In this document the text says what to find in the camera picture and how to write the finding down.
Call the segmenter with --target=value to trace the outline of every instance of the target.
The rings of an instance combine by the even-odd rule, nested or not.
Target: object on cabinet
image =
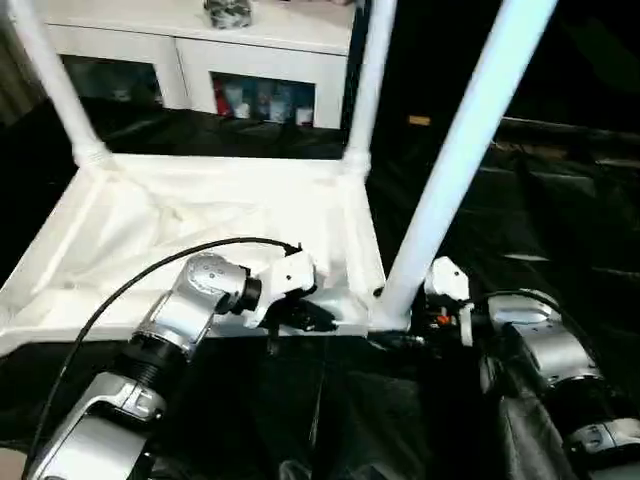
[[[214,72],[211,82],[219,115],[313,125],[312,84]]]
[[[226,30],[251,25],[249,0],[206,0],[204,8],[215,28]]]

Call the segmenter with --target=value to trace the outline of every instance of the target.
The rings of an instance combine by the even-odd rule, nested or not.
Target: glass cabinet door
[[[152,64],[75,55],[61,57],[81,97],[164,105]]]
[[[315,85],[210,72],[218,115],[313,126]]]
[[[189,108],[172,37],[63,25],[48,30],[80,96]]]

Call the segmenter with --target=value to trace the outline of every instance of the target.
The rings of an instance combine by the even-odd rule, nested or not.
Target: black tablecloth
[[[344,144],[344,134],[334,131],[99,101],[87,108],[118,152],[295,161],[340,158]],[[444,130],[410,129],[376,142],[367,187],[386,268]],[[503,133],[516,142],[538,135]],[[633,302],[640,293],[637,170],[594,162],[587,137],[556,138],[581,153],[560,160],[490,151],[442,253],[469,274],[476,292],[530,287],[561,301],[601,353],[607,373],[640,405]],[[618,143],[597,147],[618,151]],[[2,132],[0,148],[6,222],[0,273],[6,278],[75,167],[49,104]],[[117,347],[85,345],[55,418]],[[0,360],[4,445],[26,444],[67,349],[29,345]],[[294,338],[270,357],[264,339],[211,340],[158,445],[175,478],[566,478],[553,428],[531,399],[506,392],[482,397],[478,354],[460,349],[435,361],[424,351],[383,352],[359,338]]]

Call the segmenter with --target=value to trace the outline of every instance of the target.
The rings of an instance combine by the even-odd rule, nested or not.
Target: white frame
[[[166,108],[189,108],[173,37],[116,32],[86,27],[48,25],[58,54],[150,64]]]
[[[339,128],[347,57],[203,40],[176,39],[191,107],[217,113],[210,72],[315,87],[314,126]]]
[[[369,170],[369,145],[394,20],[395,1],[376,2],[376,5],[379,6],[374,7],[372,15],[372,29],[376,35],[369,36],[367,40],[368,53],[365,56],[368,61],[363,69],[363,79],[367,83],[358,91],[356,121],[344,158],[342,161],[292,161],[280,158],[172,157],[110,152],[93,130],[53,47],[51,33],[38,18],[32,1],[10,0],[19,37],[69,135],[73,157],[80,168],[0,289],[0,355],[30,341],[68,341],[75,337],[86,320],[82,306],[86,308],[86,301],[93,301],[85,295],[88,291],[80,289],[76,292],[74,287],[72,295],[79,293],[80,297],[74,296],[69,301],[65,296],[62,302],[58,301],[60,297],[55,292],[49,291],[55,299],[40,293],[46,293],[48,285],[59,274],[64,275],[67,271],[65,265],[90,262],[95,258],[96,235],[108,230],[108,225],[105,230],[104,222],[109,217],[101,213],[105,207],[109,211],[107,189],[116,188],[122,193],[122,188],[127,185],[127,188],[137,185],[133,190],[135,192],[140,192],[139,187],[142,186],[144,191],[150,193],[146,198],[153,204],[164,201],[166,196],[169,208],[172,208],[172,199],[181,198],[180,195],[201,204],[213,201],[215,205],[219,202],[216,199],[222,199],[222,203],[229,199],[253,202],[251,205],[265,210],[267,216],[262,218],[269,223],[266,229],[259,225],[255,229],[271,231],[276,228],[277,238],[288,238],[291,243],[302,241],[312,255],[314,252],[319,254],[321,264],[327,266],[325,272],[339,275],[335,280],[340,282],[341,288],[318,292],[320,296],[328,295],[325,295],[324,301],[329,302],[327,306],[331,306],[332,311],[341,318],[338,330],[333,334],[366,335],[371,328],[368,306],[375,301],[375,290],[384,283],[384,271],[364,183]],[[115,212],[111,218],[117,223],[127,217],[129,210],[135,211],[136,206],[140,205],[137,203],[139,201],[133,202],[136,203],[130,203],[131,209],[119,207],[111,210]],[[217,207],[212,208],[211,213],[215,213]],[[139,216],[136,219],[145,221]],[[209,231],[211,228],[203,231],[202,235],[210,235],[207,233]],[[175,232],[171,233],[175,235],[172,239],[176,241],[195,241],[185,240],[178,231],[172,232]],[[107,235],[111,235],[106,239],[109,245],[117,246],[122,240],[117,230],[110,230]],[[338,257],[333,256],[332,251],[337,252]],[[166,270],[159,273],[163,275],[163,285],[173,282],[175,274],[171,275]],[[135,291],[130,295],[130,300],[135,303]],[[89,339],[126,339],[139,324],[144,312],[135,311],[132,308],[135,305],[126,298],[117,303],[120,307],[124,306],[124,311],[107,311],[92,329]],[[20,316],[25,311],[28,311],[26,316]],[[16,315],[20,320],[12,322]],[[224,322],[233,327],[235,320],[231,318]],[[237,324],[230,330],[214,330],[211,334],[217,336],[265,334],[260,329],[242,328]],[[312,334],[291,332],[286,328],[281,329],[281,333]]]

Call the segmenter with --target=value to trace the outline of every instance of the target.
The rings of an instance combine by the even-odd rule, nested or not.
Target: white pvc pipe
[[[349,142],[344,153],[345,166],[366,175],[371,167],[371,137],[376,123],[380,90],[391,43],[397,0],[372,0],[358,93]]]
[[[374,330],[406,330],[409,310],[557,0],[504,0],[422,193],[383,293]]]
[[[74,158],[77,162],[101,159],[108,154],[106,147],[93,131],[32,0],[9,0],[9,3],[18,36],[71,139]]]

